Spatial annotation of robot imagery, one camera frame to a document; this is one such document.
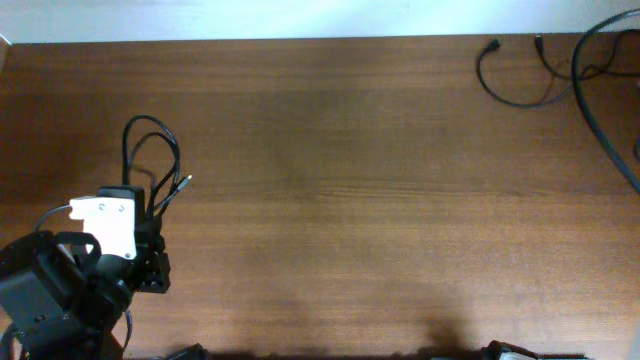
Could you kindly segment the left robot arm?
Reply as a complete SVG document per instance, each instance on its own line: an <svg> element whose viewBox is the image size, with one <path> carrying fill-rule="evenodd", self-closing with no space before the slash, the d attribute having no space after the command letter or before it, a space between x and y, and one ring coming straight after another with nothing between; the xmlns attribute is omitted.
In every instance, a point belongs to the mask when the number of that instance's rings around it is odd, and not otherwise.
<svg viewBox="0 0 640 360"><path fill-rule="evenodd" d="M138 186L106 186L70 202L80 232L37 225L1 251L4 359L120 359L112 331L137 292L165 293L162 219Z"/></svg>

